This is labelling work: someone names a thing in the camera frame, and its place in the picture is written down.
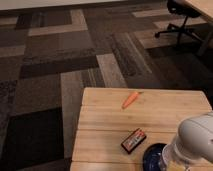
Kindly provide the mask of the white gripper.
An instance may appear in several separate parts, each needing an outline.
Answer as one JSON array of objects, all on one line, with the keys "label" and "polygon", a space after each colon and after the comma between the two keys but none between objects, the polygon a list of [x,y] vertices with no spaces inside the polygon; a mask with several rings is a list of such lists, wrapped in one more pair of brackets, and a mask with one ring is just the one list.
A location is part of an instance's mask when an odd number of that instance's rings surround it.
[{"label": "white gripper", "polygon": [[161,171],[190,171],[200,158],[189,152],[181,142],[178,135],[167,144],[161,153],[159,167]]}]

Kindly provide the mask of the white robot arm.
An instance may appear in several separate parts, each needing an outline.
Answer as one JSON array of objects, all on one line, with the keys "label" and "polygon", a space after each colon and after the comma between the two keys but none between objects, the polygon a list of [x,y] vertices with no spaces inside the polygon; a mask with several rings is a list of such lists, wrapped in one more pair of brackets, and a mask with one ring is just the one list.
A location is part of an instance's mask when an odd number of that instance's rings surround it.
[{"label": "white robot arm", "polygon": [[161,171],[171,167],[188,171],[201,159],[213,163],[213,111],[179,124],[174,138],[162,150],[159,167]]}]

